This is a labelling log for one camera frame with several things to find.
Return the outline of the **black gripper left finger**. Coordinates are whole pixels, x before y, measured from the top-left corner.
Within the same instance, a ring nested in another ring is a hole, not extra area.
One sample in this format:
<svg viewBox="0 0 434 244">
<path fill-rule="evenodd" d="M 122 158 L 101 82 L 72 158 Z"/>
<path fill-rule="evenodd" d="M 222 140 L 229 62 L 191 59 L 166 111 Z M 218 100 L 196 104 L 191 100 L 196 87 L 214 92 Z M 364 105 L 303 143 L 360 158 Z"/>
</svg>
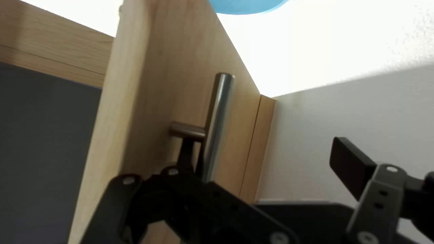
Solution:
<svg viewBox="0 0 434 244">
<path fill-rule="evenodd" d="M 191 138 L 184 138 L 181 140 L 181 146 L 177 157 L 177 165 L 188 172 L 192 172 L 194 170 L 192 157 L 194 157 L 194 140 Z"/>
</svg>

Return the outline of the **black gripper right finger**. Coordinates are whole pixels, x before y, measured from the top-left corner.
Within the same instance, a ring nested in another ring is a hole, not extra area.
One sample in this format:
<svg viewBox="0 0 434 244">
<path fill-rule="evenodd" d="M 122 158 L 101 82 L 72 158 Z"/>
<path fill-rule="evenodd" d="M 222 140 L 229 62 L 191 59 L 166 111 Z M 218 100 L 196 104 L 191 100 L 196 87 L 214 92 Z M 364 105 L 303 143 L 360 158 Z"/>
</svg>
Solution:
<svg viewBox="0 0 434 244">
<path fill-rule="evenodd" d="M 350 193 L 359 199 L 377 163 L 345 136 L 335 136 L 329 166 Z"/>
</svg>

